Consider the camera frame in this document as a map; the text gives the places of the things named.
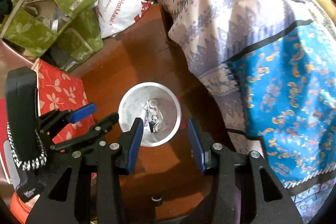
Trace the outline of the white earphones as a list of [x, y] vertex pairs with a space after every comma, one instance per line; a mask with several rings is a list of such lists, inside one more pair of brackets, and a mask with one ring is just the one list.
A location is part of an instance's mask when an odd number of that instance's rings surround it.
[[144, 106], [145, 127], [148, 127], [151, 133], [158, 133], [163, 125], [163, 115], [158, 109], [156, 100], [148, 100]]

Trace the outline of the red floral storage box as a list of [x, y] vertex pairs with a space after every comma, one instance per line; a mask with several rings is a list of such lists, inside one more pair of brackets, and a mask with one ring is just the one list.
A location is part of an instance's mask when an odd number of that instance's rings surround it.
[[[37, 59], [32, 70], [38, 76], [39, 114], [59, 109], [77, 110], [88, 104], [82, 80], [53, 67], [49, 63]], [[92, 115], [74, 124], [64, 127], [53, 138], [54, 143], [60, 143], [84, 135], [95, 124]]]

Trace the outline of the green leaf storage box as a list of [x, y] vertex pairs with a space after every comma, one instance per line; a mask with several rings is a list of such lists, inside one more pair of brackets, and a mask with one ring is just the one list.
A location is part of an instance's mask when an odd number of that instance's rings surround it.
[[97, 0], [11, 0], [1, 38], [36, 59], [71, 72], [102, 49]]

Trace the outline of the white red plastic bag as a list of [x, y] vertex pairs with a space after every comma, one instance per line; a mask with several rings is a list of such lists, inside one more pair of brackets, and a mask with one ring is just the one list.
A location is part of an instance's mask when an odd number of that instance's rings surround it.
[[151, 7], [146, 0], [98, 0], [96, 14], [103, 39], [123, 32]]

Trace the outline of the patterned patchwork bed sheet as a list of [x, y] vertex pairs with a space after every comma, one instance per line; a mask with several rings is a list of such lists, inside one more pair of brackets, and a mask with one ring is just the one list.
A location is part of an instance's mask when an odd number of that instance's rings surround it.
[[304, 223], [335, 199], [335, 25], [316, 0], [158, 0], [239, 152], [259, 150]]

